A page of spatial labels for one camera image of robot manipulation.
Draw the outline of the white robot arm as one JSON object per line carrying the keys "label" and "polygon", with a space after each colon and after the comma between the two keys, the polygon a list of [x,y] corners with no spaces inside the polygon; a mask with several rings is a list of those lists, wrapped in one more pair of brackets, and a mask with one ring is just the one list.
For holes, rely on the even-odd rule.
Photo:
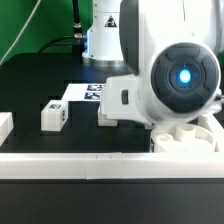
{"label": "white robot arm", "polygon": [[102,115],[153,127],[221,111],[224,0],[92,1],[84,61],[130,71],[106,80]]}

